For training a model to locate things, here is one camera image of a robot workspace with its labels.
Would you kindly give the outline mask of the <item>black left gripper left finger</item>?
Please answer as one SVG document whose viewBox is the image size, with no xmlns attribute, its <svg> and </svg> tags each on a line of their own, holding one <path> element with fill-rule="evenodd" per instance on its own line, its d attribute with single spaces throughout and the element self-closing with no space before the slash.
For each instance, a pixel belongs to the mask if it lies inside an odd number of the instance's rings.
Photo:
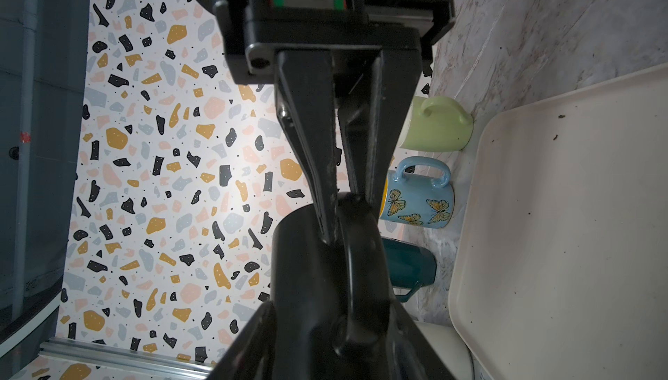
<svg viewBox="0 0 668 380">
<path fill-rule="evenodd" d="M 273 301 L 268 301 L 257 309 L 207 379 L 272 379 L 276 334 L 276 311 Z"/>
</svg>

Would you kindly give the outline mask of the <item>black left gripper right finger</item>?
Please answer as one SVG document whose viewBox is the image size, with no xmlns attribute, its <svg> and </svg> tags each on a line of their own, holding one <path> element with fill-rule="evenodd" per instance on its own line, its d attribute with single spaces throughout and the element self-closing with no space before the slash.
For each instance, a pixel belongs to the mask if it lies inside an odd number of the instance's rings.
<svg viewBox="0 0 668 380">
<path fill-rule="evenodd" d="M 390 379 L 454 379 L 403 305 L 391 301 L 388 324 Z"/>
</svg>

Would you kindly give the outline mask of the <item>white mug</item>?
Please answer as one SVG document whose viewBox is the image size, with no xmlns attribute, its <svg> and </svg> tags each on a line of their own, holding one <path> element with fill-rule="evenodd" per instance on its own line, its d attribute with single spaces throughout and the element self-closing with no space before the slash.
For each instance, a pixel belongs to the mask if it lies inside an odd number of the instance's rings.
<svg viewBox="0 0 668 380">
<path fill-rule="evenodd" d="M 454 378 L 474 378 L 471 352 L 454 328 L 419 321 L 416 324 Z"/>
</svg>

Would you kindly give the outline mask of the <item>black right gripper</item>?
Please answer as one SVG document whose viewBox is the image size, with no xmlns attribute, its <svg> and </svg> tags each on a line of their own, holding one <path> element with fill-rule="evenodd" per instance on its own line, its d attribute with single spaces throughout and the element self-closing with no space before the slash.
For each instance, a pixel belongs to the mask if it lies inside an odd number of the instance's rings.
<svg viewBox="0 0 668 380">
<path fill-rule="evenodd" d="M 454 0 L 196 1 L 217 21 L 236 84 L 271 84 L 277 69 L 278 119 L 307 178 L 327 244 L 336 242 L 337 231 L 329 51 L 339 59 L 335 72 L 353 73 L 337 113 L 346 169 L 351 191 L 378 218 L 421 68 L 431 64 L 432 46 L 454 26 Z"/>
</svg>

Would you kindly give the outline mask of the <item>dark green mug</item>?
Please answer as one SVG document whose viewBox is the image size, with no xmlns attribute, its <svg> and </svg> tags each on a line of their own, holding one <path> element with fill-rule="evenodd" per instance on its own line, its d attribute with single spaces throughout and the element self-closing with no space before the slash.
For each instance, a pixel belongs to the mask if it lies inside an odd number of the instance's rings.
<svg viewBox="0 0 668 380">
<path fill-rule="evenodd" d="M 406 303 L 419 289 L 434 284 L 438 264 L 428 249 L 385 237 L 382 241 L 392 287 L 408 291 L 396 293 L 398 301 Z"/>
</svg>

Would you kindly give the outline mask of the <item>light green mug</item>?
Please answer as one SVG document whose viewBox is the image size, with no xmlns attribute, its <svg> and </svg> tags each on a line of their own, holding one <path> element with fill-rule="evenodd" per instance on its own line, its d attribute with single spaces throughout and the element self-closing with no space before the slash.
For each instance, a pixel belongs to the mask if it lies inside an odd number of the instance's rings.
<svg viewBox="0 0 668 380">
<path fill-rule="evenodd" d="M 458 152 L 468 145 L 474 119 L 456 100 L 414 97 L 398 147 L 418 152 Z"/>
</svg>

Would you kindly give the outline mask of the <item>blue butterfly mug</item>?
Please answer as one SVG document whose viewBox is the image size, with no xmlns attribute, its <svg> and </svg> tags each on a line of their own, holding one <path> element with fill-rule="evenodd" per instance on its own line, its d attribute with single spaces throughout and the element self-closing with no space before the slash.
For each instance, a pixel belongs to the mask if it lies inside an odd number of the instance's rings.
<svg viewBox="0 0 668 380">
<path fill-rule="evenodd" d="M 436 169 L 436 178 L 407 173 L 411 166 Z M 389 171 L 379 218 L 403 225 L 440 229 L 451 221 L 455 194 L 449 166 L 430 157 L 407 157 Z"/>
</svg>

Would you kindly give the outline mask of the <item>black mug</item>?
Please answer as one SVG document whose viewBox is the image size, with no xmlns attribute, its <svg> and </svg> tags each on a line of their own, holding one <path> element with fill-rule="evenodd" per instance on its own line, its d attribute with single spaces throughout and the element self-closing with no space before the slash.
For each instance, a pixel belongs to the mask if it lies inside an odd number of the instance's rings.
<svg viewBox="0 0 668 380">
<path fill-rule="evenodd" d="M 342 194 L 337 239 L 321 239 L 316 209 L 302 207 L 273 234 L 271 301 L 277 315 L 275 379 L 387 379 L 390 286 L 372 208 Z"/>
</svg>

